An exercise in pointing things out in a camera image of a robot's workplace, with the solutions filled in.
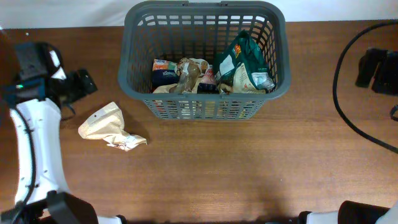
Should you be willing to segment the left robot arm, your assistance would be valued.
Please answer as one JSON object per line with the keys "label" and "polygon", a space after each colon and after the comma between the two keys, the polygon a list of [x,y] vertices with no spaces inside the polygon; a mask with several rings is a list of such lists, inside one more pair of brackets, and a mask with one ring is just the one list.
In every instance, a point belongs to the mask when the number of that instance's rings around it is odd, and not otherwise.
{"label": "left robot arm", "polygon": [[15,206],[1,213],[1,223],[126,223],[73,196],[63,172],[61,109],[97,90],[90,74],[64,72],[59,50],[46,42],[17,44],[12,52],[19,69],[3,98],[16,129],[19,181]]}

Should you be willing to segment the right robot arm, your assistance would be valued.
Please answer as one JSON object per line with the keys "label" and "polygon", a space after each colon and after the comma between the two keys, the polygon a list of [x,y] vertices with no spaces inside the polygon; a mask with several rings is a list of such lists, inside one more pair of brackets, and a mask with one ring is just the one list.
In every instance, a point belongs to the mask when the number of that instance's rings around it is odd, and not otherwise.
{"label": "right robot arm", "polygon": [[[397,78],[397,52],[370,48],[359,61],[356,85],[368,87],[374,77],[372,89],[384,93],[377,87],[382,78]],[[335,212],[301,212],[298,224],[397,224],[397,205],[392,208],[345,201]]]}

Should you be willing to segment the grey plastic basket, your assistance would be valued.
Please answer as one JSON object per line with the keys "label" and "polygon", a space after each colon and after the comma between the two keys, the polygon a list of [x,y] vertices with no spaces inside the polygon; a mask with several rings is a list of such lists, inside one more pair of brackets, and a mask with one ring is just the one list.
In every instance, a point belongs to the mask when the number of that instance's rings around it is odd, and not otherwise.
{"label": "grey plastic basket", "polygon": [[[156,93],[154,60],[199,58],[213,62],[245,30],[259,46],[275,88],[266,94]],[[283,13],[265,1],[144,1],[124,20],[118,82],[162,119],[249,119],[290,87]]]}

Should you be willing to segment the cream snack bag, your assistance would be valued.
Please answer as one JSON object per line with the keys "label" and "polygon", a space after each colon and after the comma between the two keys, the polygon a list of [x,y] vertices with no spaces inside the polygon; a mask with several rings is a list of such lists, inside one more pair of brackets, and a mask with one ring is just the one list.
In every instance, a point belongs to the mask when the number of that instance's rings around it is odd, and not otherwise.
{"label": "cream snack bag", "polygon": [[125,122],[121,109],[115,102],[110,102],[93,113],[79,128],[78,134],[83,139],[107,142],[107,146],[123,151],[130,151],[140,144],[147,144],[147,139],[124,130]]}

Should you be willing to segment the green tortilla wrap package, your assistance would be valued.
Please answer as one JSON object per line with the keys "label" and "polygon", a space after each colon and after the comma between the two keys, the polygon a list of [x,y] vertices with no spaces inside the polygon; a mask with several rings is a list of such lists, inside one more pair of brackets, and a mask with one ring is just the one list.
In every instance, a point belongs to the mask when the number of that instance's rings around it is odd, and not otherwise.
{"label": "green tortilla wrap package", "polygon": [[215,57],[213,73],[221,94],[266,94],[275,89],[270,68],[258,44],[245,30]]}

